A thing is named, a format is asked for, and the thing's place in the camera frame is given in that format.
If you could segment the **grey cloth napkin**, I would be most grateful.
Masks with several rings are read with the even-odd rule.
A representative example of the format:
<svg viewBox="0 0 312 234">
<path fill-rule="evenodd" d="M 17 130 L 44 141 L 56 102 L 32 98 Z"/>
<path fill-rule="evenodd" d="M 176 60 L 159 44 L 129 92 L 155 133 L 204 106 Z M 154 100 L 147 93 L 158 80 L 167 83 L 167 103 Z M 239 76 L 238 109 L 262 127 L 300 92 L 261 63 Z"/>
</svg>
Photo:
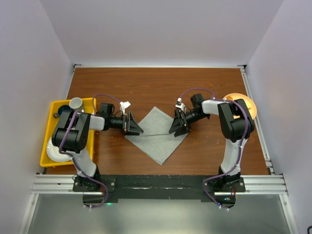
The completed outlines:
<svg viewBox="0 0 312 234">
<path fill-rule="evenodd" d="M 138 136 L 125 136 L 125 138 L 137 146 L 151 159 L 162 165 L 176 150 L 187 136 L 177 136 L 169 133 L 173 118 L 157 107 L 139 122 L 144 133 Z"/>
</svg>

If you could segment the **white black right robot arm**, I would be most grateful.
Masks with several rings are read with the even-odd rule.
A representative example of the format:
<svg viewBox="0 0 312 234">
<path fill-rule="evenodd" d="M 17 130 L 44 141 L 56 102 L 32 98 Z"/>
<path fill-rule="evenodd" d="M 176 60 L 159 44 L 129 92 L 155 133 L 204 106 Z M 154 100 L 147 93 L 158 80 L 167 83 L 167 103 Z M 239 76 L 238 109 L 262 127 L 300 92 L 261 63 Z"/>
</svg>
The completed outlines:
<svg viewBox="0 0 312 234">
<path fill-rule="evenodd" d="M 202 94 L 191 98 L 193 108 L 186 112 L 182 98 L 175 104 L 175 117 L 169 129 L 175 137 L 191 131 L 191 124 L 210 115 L 219 117 L 220 127 L 226 139 L 224 157 L 219 166 L 218 175 L 203 181 L 204 186 L 212 189 L 229 191 L 239 183 L 241 176 L 240 163 L 244 147 L 254 131 L 254 121 L 244 99 L 221 100 L 204 99 Z"/>
</svg>

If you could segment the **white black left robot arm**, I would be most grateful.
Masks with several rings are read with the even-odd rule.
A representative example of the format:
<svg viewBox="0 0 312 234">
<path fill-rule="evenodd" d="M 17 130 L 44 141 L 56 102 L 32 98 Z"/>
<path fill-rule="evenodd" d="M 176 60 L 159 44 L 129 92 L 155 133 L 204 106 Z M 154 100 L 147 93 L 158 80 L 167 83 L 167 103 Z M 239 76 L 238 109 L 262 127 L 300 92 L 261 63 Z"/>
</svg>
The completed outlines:
<svg viewBox="0 0 312 234">
<path fill-rule="evenodd" d="M 77 170 L 78 184 L 84 185 L 89 191 L 100 189 L 105 191 L 105 186 L 100 179 L 97 165 L 91 160 L 87 150 L 87 141 L 90 130 L 107 131 L 119 129 L 125 135 L 138 136 L 144 130 L 136 123 L 132 112 L 125 113 L 125 107 L 120 105 L 121 116 L 114 114 L 115 106 L 102 103 L 100 111 L 96 114 L 80 111 L 63 111 L 52 134 L 51 142 L 58 148 L 61 155 L 72 161 Z"/>
</svg>

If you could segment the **yellow plastic tray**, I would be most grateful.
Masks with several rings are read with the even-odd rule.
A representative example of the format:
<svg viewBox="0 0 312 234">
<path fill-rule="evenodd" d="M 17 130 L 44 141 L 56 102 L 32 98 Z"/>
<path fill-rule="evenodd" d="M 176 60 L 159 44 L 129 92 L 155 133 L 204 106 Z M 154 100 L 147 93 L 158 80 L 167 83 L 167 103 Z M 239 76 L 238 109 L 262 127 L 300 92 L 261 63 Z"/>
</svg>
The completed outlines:
<svg viewBox="0 0 312 234">
<path fill-rule="evenodd" d="M 92 98 L 83 98 L 83 105 L 84 105 L 84 111 L 87 113 L 93 114 L 94 109 L 93 109 L 93 104 L 92 104 Z M 46 146 L 49 138 L 52 137 L 52 134 L 54 132 L 54 129 L 58 123 L 59 118 L 54 118 L 53 113 L 58 111 L 58 108 L 62 105 L 69 105 L 68 100 L 57 100 L 53 101 L 50 106 L 50 112 L 49 112 L 49 118 L 47 122 L 47 127 L 46 127 L 46 132 L 45 132 L 45 137 L 44 137 L 44 143 L 43 143 L 43 148 L 42 148 L 42 153 L 41 153 L 41 158 L 40 158 L 40 166 L 41 167 L 57 167 L 57 166 L 67 166 L 67 165 L 72 165 L 72 161 L 67 161 L 67 162 L 54 162 L 52 161 L 46 152 Z M 86 144 L 86 149 L 89 153 L 90 159 L 93 161 L 94 160 L 94 140 L 95 140 L 95 131 L 94 130 L 89 130 L 88 134 L 88 140 Z"/>
</svg>

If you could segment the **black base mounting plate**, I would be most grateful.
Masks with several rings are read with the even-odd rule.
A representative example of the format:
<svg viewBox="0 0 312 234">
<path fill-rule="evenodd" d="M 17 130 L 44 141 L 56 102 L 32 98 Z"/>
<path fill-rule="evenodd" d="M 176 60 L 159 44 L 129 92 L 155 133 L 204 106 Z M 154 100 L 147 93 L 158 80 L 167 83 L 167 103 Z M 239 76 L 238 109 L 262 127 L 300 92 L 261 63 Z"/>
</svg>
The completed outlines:
<svg viewBox="0 0 312 234">
<path fill-rule="evenodd" d="M 234 205 L 235 194 L 245 192 L 244 179 L 228 182 L 220 178 L 205 181 L 206 175 L 101 175 L 100 185 L 78 175 L 73 191 L 83 193 L 84 204 L 117 203 L 121 199 L 200 200 L 216 199 L 222 205 Z"/>
</svg>

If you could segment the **grey ceramic mug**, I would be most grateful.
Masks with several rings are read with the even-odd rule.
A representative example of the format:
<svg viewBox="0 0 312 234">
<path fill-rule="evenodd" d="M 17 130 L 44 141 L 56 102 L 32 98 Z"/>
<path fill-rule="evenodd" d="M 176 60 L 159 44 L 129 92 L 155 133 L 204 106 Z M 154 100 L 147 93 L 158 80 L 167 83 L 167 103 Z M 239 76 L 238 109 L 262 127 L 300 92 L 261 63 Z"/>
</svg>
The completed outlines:
<svg viewBox="0 0 312 234">
<path fill-rule="evenodd" d="M 84 112 L 83 100 L 79 97 L 74 97 L 69 101 L 69 107 L 74 111 Z"/>
</svg>

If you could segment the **orange divided plate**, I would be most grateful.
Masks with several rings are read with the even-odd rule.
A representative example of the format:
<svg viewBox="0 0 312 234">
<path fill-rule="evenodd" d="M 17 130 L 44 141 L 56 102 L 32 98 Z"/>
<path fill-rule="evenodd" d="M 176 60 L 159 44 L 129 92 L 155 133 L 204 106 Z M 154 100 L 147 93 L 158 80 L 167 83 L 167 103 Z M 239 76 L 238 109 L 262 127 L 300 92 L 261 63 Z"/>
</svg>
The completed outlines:
<svg viewBox="0 0 312 234">
<path fill-rule="evenodd" d="M 252 120 L 254 120 L 257 116 L 257 107 L 254 103 L 254 101 L 249 98 L 248 96 L 241 94 L 241 93 L 230 93 L 224 96 L 223 99 L 226 100 L 236 100 L 236 99 L 243 99 L 245 101 L 245 104 L 248 108 L 248 111 L 251 115 Z"/>
</svg>

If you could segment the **dark blue ceramic cup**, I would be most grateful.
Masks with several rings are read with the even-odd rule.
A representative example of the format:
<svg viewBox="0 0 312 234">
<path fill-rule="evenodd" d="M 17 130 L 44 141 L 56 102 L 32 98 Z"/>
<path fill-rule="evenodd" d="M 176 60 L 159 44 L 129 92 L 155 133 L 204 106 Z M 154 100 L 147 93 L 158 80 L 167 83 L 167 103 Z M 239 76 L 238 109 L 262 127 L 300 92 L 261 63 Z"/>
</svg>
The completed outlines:
<svg viewBox="0 0 312 234">
<path fill-rule="evenodd" d="M 62 114 L 63 111 L 71 111 L 72 109 L 70 108 L 69 105 L 62 105 L 58 108 L 58 111 L 53 113 L 54 118 L 59 118 Z"/>
</svg>

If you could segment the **white ceramic plate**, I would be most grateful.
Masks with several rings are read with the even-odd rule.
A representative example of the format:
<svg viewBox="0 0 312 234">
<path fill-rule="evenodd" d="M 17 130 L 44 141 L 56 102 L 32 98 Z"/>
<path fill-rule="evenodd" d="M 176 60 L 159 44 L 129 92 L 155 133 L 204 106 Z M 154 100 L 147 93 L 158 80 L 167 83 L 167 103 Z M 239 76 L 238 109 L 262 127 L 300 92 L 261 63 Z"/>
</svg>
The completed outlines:
<svg viewBox="0 0 312 234">
<path fill-rule="evenodd" d="M 52 138 L 49 138 L 47 142 L 46 152 L 47 152 L 48 157 L 54 162 L 61 163 L 61 162 L 70 161 L 70 158 L 68 155 L 59 153 L 59 148 L 52 144 Z"/>
</svg>

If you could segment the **aluminium right frame rail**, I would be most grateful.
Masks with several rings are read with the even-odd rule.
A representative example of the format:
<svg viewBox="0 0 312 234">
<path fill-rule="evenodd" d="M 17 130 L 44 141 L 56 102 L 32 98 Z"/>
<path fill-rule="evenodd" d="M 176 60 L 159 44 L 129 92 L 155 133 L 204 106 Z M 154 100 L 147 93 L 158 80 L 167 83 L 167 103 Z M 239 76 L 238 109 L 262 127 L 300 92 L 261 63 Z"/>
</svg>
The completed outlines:
<svg viewBox="0 0 312 234">
<path fill-rule="evenodd" d="M 242 79 L 243 79 L 243 82 L 244 82 L 244 86 L 245 86 L 245 89 L 246 89 L 246 92 L 247 92 L 247 96 L 251 100 L 253 100 L 252 92 L 251 92 L 251 89 L 250 89 L 250 86 L 249 86 L 248 76 L 247 76 L 247 73 L 246 73 L 246 67 L 247 67 L 247 65 L 238 65 L 238 68 L 240 69 L 240 72 L 241 72 L 241 75 L 242 75 Z M 268 152 L 267 144 L 266 144 L 266 141 L 264 139 L 264 135 L 263 135 L 263 131 L 262 131 L 262 128 L 261 128 L 261 124 L 260 124 L 258 115 L 256 115 L 256 117 L 254 119 L 254 122 L 255 122 L 257 134 L 258 134 L 258 137 L 259 137 L 261 149 L 262 149 L 262 152 L 263 152 L 263 156 L 264 156 L 264 159 L 265 159 L 265 163 L 266 163 L 269 175 L 275 175 L 273 164 L 272 164 L 272 160 L 271 160 L 271 157 L 270 157 L 269 152 Z"/>
</svg>

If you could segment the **aluminium frame rail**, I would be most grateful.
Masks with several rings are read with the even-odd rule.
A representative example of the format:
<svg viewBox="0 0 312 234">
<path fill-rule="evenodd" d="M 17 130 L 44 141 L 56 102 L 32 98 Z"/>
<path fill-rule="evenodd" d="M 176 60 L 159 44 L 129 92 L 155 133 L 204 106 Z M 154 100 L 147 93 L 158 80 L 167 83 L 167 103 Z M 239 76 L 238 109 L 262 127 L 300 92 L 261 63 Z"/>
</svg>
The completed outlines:
<svg viewBox="0 0 312 234">
<path fill-rule="evenodd" d="M 247 76 L 247 73 L 246 73 L 246 67 L 247 67 L 247 65 L 238 65 L 238 68 L 240 69 L 240 72 L 241 72 L 241 75 L 242 75 L 242 79 L 243 79 L 243 82 L 244 82 L 244 86 L 245 86 L 245 89 L 246 89 L 246 92 L 247 92 L 247 96 L 251 100 L 253 100 L 252 92 L 251 92 L 251 89 L 250 89 L 250 86 L 249 86 L 248 76 Z M 272 164 L 272 160 L 271 160 L 271 157 L 270 157 L 269 152 L 268 152 L 267 144 L 266 144 L 266 141 L 264 139 L 264 135 L 263 135 L 263 131 L 262 131 L 262 128 L 261 128 L 261 124 L 260 124 L 258 115 L 256 115 L 256 117 L 254 119 L 254 122 L 255 122 L 257 134 L 258 134 L 258 137 L 259 137 L 261 149 L 262 149 L 262 152 L 263 152 L 263 156 L 264 156 L 264 159 L 265 159 L 265 163 L 266 163 L 269 175 L 275 175 L 273 164 Z"/>
<path fill-rule="evenodd" d="M 109 192 L 117 189 L 199 189 L 202 191 L 203 175 L 106 175 Z M 252 195 L 286 195 L 288 193 L 284 177 L 281 175 L 243 175 L 238 183 L 223 189 L 219 194 L 236 192 Z M 86 194 L 99 195 L 99 190 L 78 186 L 73 175 L 37 175 L 32 185 L 33 194 Z"/>
</svg>

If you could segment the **aluminium front frame rail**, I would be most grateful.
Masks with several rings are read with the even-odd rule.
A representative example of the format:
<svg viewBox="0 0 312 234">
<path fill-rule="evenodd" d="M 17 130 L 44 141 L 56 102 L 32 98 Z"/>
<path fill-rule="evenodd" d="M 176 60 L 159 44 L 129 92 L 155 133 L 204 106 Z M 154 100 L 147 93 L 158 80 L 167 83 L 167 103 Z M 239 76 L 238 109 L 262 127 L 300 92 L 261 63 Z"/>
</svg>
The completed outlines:
<svg viewBox="0 0 312 234">
<path fill-rule="evenodd" d="M 117 189 L 199 189 L 202 191 L 203 175 L 106 175 L 109 192 Z M 243 175 L 238 183 L 223 189 L 219 194 L 236 192 L 252 195 L 286 195 L 288 193 L 284 177 L 281 175 Z M 73 175 L 37 175 L 32 185 L 33 194 L 86 194 L 99 195 L 99 190 L 78 186 Z"/>
</svg>

